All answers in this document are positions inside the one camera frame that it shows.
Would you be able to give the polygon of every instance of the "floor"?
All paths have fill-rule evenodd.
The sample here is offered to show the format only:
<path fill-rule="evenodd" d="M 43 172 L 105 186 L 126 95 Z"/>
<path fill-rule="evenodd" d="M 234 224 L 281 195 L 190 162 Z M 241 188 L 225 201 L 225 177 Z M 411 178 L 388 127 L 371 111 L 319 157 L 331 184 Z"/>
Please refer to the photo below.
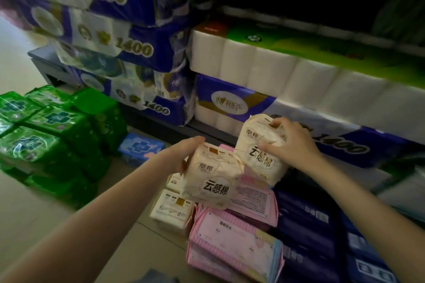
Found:
<path fill-rule="evenodd" d="M 22 32 L 2 17 L 0 35 L 4 36 L 0 40 L 0 94 L 8 91 L 24 94 L 45 85 L 26 53 L 45 45 L 46 39 Z M 131 170 L 115 159 L 99 190 L 107 190 Z M 218 282 L 186 265 L 187 240 L 159 228 L 149 218 L 150 208 L 141 214 L 96 282 L 132 282 L 150 268 L 177 276 L 182 283 Z M 0 171 L 0 274 L 72 213 L 66 206 L 32 192 Z"/>

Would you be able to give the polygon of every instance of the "tiled floor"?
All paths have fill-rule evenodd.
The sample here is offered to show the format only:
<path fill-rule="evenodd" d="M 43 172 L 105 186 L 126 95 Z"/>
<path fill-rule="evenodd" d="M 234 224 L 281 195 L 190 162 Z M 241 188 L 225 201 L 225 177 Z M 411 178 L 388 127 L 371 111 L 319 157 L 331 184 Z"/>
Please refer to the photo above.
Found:
<path fill-rule="evenodd" d="M 21 32 L 2 17 L 0 35 L 0 94 L 8 91 L 24 94 L 45 85 L 26 52 L 43 46 L 46 40 Z M 100 190 L 106 190 L 131 170 L 114 160 Z M 178 276 L 182 283 L 217 282 L 186 265 L 187 240 L 158 228 L 148 217 L 150 207 L 128 233 L 97 283 L 131 282 L 141 278 L 150 268 Z M 39 196 L 0 172 L 0 274 L 72 213 L 60 203 Z"/>

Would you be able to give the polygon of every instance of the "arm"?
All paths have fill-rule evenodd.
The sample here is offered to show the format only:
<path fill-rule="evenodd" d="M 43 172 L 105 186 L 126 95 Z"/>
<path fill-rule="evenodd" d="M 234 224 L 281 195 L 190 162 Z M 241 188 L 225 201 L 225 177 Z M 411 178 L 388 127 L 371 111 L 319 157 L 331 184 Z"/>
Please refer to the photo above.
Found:
<path fill-rule="evenodd" d="M 360 187 L 328 163 L 317 149 L 309 131 L 297 122 L 278 118 L 286 144 L 259 148 L 309 175 L 325 189 L 347 214 L 387 266 L 402 283 L 419 283 L 425 278 L 425 232 Z"/>
<path fill-rule="evenodd" d="M 10 268 L 1 283 L 94 282 L 146 205 L 205 139 L 161 151 L 77 211 Z"/>

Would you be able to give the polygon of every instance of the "hand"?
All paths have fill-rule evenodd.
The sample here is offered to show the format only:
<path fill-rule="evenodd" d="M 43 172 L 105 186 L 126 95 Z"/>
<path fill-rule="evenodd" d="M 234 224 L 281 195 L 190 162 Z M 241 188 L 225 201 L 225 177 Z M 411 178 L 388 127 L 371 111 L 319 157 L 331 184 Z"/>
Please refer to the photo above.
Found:
<path fill-rule="evenodd" d="M 183 173 L 188 166 L 188 163 L 184 159 L 189 157 L 189 161 L 196 148 L 204 142 L 205 138 L 203 136 L 195 136 L 194 138 L 184 139 L 161 151 L 159 154 L 163 153 L 163 155 L 166 155 L 163 163 L 169 164 L 173 173 Z"/>
<path fill-rule="evenodd" d="M 326 161 L 311 138 L 310 132 L 298 122 L 291 122 L 288 118 L 280 117 L 271 121 L 270 125 L 283 126 L 286 143 L 281 147 L 261 143 L 258 145 L 260 150 L 282 159 L 305 173 L 315 168 L 317 163 Z"/>

